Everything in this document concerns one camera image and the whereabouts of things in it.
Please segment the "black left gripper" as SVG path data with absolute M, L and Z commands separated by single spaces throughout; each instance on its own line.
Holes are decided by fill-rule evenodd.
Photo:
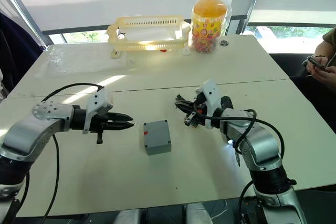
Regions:
M 89 131 L 90 133 L 96 133 L 97 144 L 102 144 L 104 130 L 120 131 L 129 129 L 134 126 L 133 123 L 129 122 L 132 120 L 132 117 L 122 113 L 109 112 L 103 115 L 96 114 L 91 119 Z

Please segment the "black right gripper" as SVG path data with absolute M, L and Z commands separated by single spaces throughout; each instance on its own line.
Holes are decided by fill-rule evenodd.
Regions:
M 203 92 L 199 93 L 194 101 L 185 100 L 180 94 L 175 98 L 175 106 L 183 113 L 187 114 L 185 125 L 197 127 L 205 125 L 207 116 L 206 96 Z

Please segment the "bystander hand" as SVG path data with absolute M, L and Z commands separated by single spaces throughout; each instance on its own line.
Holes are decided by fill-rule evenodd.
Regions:
M 325 67 L 323 71 L 312 64 L 307 64 L 306 69 L 314 79 L 335 88 L 335 66 Z
M 335 55 L 331 57 L 326 56 L 311 56 L 309 57 L 309 62 L 312 63 L 316 67 L 326 68 L 326 67 L 335 67 Z

